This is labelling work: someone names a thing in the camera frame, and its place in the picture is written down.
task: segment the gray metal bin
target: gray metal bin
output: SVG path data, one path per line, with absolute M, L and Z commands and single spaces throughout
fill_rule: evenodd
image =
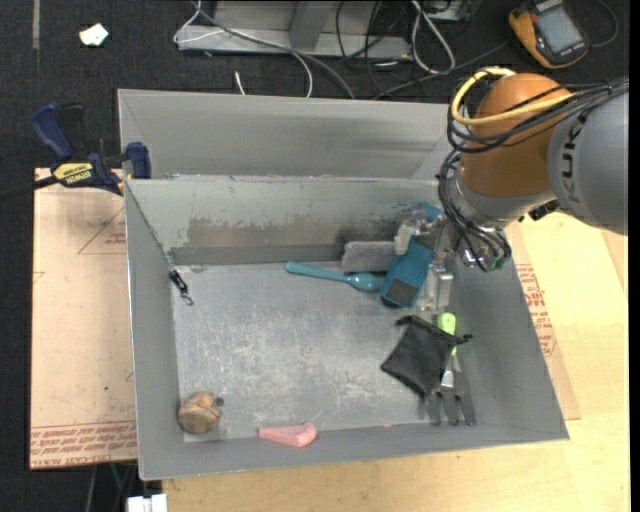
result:
M 409 311 L 285 272 L 288 259 L 339 269 L 346 241 L 391 239 L 403 214 L 437 204 L 433 180 L 214 173 L 126 185 L 143 479 L 567 438 L 513 264 L 455 268 L 450 310 L 473 334 L 458 356 L 477 413 L 476 426 L 455 427 L 430 425 L 419 397 L 380 370 Z M 170 282 L 173 268 L 193 305 Z M 224 399 L 220 427 L 202 437 L 176 416 L 200 390 Z M 318 437 L 305 448 L 257 437 L 307 421 Z

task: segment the cardboard sheet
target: cardboard sheet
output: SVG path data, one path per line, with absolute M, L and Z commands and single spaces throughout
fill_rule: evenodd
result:
M 518 274 L 565 419 L 580 417 L 520 226 Z M 35 193 L 32 469 L 137 456 L 123 200 L 52 186 Z

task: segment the orange device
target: orange device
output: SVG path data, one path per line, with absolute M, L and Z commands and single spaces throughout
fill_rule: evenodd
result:
M 525 49 L 545 68 L 563 68 L 584 57 L 591 43 L 563 0 L 527 0 L 509 14 Z

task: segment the pink eraser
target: pink eraser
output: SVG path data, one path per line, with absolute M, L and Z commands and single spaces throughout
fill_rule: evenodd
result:
M 302 448 L 311 444 L 318 431 L 312 423 L 304 423 L 292 427 L 272 427 L 258 429 L 258 437 L 280 444 Z

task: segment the black carpet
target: black carpet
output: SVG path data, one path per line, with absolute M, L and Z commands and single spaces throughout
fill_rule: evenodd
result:
M 547 72 L 556 81 L 600 82 L 628 75 L 629 0 L 605 1 L 618 19 L 618 36 L 574 66 Z M 507 42 L 499 51 L 464 70 L 413 85 L 387 99 L 447 103 L 457 80 L 482 65 L 541 72 L 515 43 L 506 21 L 507 13 L 519 3 L 485 0 L 470 23 L 443 28 L 459 63 Z M 233 73 L 238 71 L 247 94 L 305 94 L 304 69 L 290 56 L 179 52 L 172 37 L 193 12 L 189 2 L 41 0 L 40 4 L 39 49 L 34 49 L 33 41 L 34 3 L 5 0 L 0 6 L 0 193 L 28 184 L 34 167 L 53 163 L 54 156 L 30 126 L 31 114 L 53 100 L 82 103 L 86 138 L 95 148 L 102 141 L 106 153 L 112 154 L 119 150 L 118 88 L 237 93 Z M 212 2 L 204 4 L 211 7 Z M 407 4 L 385 6 L 382 16 L 407 11 Z M 594 41 L 608 38 L 614 25 L 598 1 L 569 4 Z M 97 22 L 109 30 L 110 39 L 102 48 L 86 48 L 78 32 Z M 396 24 L 394 32 L 406 33 L 407 27 Z M 421 46 L 425 52 L 431 50 L 436 68 L 446 64 L 429 37 L 421 39 Z M 343 76 L 359 99 L 371 98 L 412 76 L 423 76 L 415 66 L 403 65 L 386 72 L 370 69 L 372 80 L 361 61 L 324 61 Z M 333 77 L 313 64 L 312 69 L 314 96 L 345 97 Z M 0 203 L 0 508 L 85 510 L 93 468 L 30 472 L 27 465 L 32 224 L 30 195 Z

